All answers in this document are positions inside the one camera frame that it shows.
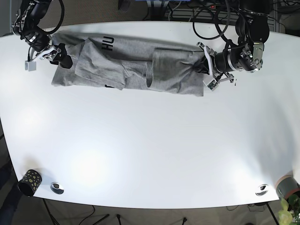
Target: green leaf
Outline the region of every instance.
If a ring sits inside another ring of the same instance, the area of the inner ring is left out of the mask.
[[[286,210],[280,210],[278,215],[280,225],[289,225],[293,221],[292,215]]]
[[[284,211],[287,211],[287,209],[289,208],[289,203],[287,203],[287,201],[284,198],[281,199],[280,204],[281,204],[282,209]]]
[[[293,194],[288,198],[288,202],[291,206],[294,206],[296,203],[299,202],[299,197],[297,195]]]

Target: white table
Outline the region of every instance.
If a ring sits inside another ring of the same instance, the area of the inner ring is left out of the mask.
[[[199,33],[216,35],[212,24]],[[185,22],[114,22],[62,28],[196,45]],[[234,41],[234,27],[226,32]],[[222,39],[204,41],[216,51]],[[203,208],[278,199],[273,188],[300,178],[300,39],[271,33],[264,65],[234,73],[204,97],[154,91],[53,87],[56,66],[24,70],[28,45],[0,38],[0,117],[20,179],[42,174],[35,196],[130,208]],[[65,192],[50,190],[60,183]],[[270,190],[259,197],[257,187]]]

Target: silver clamp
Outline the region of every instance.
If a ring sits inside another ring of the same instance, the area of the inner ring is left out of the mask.
[[[263,66],[263,50],[264,44],[263,43],[256,43],[254,42],[253,45],[253,60],[254,64],[257,69],[261,69]]]
[[[215,79],[214,73],[213,73],[213,63],[210,56],[210,53],[213,51],[208,46],[203,46],[204,49],[204,55],[208,62],[209,67],[209,74],[203,74],[203,83],[211,90],[214,91],[218,86],[218,82]]]
[[[25,61],[25,70],[28,71],[34,71],[37,69],[37,60],[41,59],[48,59],[50,61],[53,61],[53,59],[55,58],[55,56],[60,53],[61,50],[59,48],[56,48],[53,45],[49,45],[45,50],[41,51],[39,54],[37,54],[34,58],[33,58],[33,53],[34,50],[31,50],[30,53],[30,61]]]

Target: black cup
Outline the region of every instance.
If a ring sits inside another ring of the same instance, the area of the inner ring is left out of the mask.
[[[42,182],[41,175],[35,170],[28,170],[18,183],[19,190],[26,196],[32,197]]]

